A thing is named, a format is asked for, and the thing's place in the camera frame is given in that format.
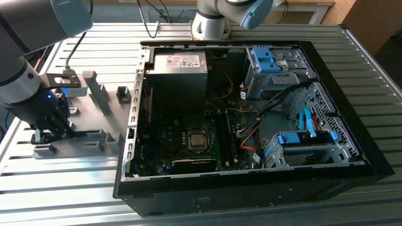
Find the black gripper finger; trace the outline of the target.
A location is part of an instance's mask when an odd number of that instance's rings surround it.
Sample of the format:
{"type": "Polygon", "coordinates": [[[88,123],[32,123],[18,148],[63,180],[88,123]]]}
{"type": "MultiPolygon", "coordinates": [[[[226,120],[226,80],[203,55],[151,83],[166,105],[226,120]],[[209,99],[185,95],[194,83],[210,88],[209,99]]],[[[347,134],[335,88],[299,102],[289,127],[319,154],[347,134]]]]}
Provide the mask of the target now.
{"type": "Polygon", "coordinates": [[[31,144],[50,144],[64,138],[72,138],[74,136],[75,132],[68,129],[55,130],[50,132],[36,129],[31,138],[31,144]]]}

